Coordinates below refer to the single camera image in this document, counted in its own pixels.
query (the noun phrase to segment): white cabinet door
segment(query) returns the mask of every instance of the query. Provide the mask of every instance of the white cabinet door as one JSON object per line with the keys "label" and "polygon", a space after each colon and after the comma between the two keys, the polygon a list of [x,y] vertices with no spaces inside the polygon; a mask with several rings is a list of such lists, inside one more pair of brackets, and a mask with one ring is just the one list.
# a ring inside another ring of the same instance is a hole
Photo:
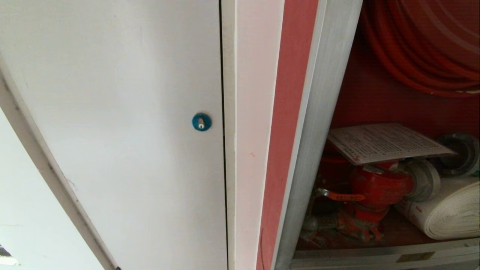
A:
{"label": "white cabinet door", "polygon": [[0,52],[122,270],[227,268],[218,1],[2,0]]}

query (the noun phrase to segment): instruction sheet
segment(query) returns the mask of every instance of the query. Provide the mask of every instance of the instruction sheet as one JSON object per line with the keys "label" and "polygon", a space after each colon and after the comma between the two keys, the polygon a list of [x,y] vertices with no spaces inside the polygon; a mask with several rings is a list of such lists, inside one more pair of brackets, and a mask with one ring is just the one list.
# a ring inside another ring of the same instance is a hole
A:
{"label": "instruction sheet", "polygon": [[337,128],[330,130],[328,140],[354,165],[456,154],[398,123]]}

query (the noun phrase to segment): white fire hose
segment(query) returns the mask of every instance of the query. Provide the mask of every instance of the white fire hose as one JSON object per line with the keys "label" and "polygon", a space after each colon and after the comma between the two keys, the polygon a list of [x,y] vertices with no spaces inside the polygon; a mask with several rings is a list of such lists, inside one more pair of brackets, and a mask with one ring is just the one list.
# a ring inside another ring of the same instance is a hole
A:
{"label": "white fire hose", "polygon": [[440,192],[432,200],[403,199],[395,208],[432,239],[480,236],[478,177],[442,179]]}

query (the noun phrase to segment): lock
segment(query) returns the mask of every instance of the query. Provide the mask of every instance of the lock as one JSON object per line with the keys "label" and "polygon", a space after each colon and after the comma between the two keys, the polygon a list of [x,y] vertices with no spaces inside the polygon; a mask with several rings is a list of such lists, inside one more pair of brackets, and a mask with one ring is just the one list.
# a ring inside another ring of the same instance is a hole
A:
{"label": "lock", "polygon": [[192,118],[192,125],[198,131],[207,131],[212,126],[212,119],[204,113],[197,113]]}

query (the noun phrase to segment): red fire hose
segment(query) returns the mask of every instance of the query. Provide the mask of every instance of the red fire hose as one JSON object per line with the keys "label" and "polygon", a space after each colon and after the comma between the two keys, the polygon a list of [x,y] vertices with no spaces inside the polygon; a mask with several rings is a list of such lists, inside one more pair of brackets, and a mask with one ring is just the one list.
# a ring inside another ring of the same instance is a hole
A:
{"label": "red fire hose", "polygon": [[[436,11],[437,6],[430,8],[425,5],[431,3],[441,5],[441,1],[416,0],[416,2],[420,2],[420,6],[423,4],[421,7],[429,12]],[[447,32],[449,35],[443,35],[448,22],[441,25],[443,32],[431,31],[427,34],[436,36],[426,37],[417,25],[438,25],[438,21],[435,20],[442,17],[430,13],[412,15],[407,8],[413,4],[406,0],[365,2],[360,15],[361,26],[379,61],[399,81],[428,94],[451,98],[472,97],[480,94],[480,68],[476,63],[477,60],[480,62],[478,37],[464,34],[468,38],[456,40],[461,45],[467,41],[470,42],[467,44],[470,47],[465,45],[469,49],[466,52],[462,51],[462,48],[457,49],[451,46],[452,49],[459,50],[458,54],[462,54],[463,59],[466,54],[476,59],[469,60],[468,63],[458,63],[450,59],[429,41],[457,38],[450,32]]]}

